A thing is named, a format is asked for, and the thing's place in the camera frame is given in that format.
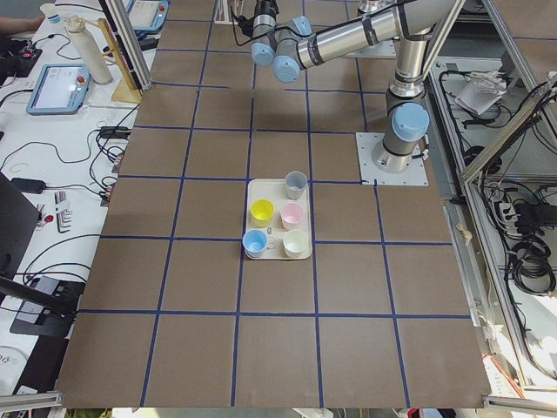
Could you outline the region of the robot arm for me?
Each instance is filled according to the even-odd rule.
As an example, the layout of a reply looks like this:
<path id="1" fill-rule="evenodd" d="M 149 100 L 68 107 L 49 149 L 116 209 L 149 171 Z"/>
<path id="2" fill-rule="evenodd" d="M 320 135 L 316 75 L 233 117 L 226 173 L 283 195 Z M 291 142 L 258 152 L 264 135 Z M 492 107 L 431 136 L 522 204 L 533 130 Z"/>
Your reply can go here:
<path id="1" fill-rule="evenodd" d="M 430 117 L 420 103 L 425 79 L 462 6 L 461 1 L 362 1 L 355 18 L 313 30 L 305 16 L 279 23 L 277 2 L 258 1 L 252 17 L 235 21 L 248 38 L 253 62 L 272 67 L 284 84 L 340 57 L 395 61 L 386 89 L 389 125 L 370 156 L 381 171 L 399 174 L 426 136 Z"/>

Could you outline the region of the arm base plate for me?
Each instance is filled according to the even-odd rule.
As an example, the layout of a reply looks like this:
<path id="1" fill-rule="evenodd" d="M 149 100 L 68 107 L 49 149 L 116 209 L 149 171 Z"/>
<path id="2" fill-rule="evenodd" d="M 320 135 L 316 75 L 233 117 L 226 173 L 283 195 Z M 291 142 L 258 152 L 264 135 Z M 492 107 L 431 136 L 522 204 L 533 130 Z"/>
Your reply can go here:
<path id="1" fill-rule="evenodd" d="M 428 186 L 425 161 L 419 146 L 406 156 L 390 154 L 383 132 L 357 132 L 356 148 L 363 185 Z"/>

